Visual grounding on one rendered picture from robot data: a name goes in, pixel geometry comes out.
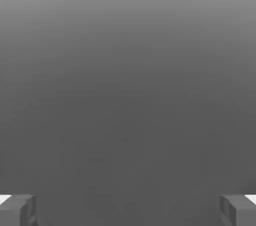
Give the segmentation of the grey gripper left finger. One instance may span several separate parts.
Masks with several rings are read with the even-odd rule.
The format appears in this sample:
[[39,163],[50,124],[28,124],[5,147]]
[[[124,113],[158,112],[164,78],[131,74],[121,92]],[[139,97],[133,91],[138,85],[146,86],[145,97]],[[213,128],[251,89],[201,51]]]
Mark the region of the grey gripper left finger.
[[38,226],[37,197],[0,194],[0,226]]

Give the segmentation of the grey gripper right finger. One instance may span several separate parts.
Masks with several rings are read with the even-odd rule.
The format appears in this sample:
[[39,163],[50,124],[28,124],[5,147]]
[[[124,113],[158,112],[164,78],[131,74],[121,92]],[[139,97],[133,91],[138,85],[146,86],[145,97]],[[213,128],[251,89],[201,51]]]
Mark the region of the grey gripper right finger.
[[256,194],[221,195],[222,226],[256,226]]

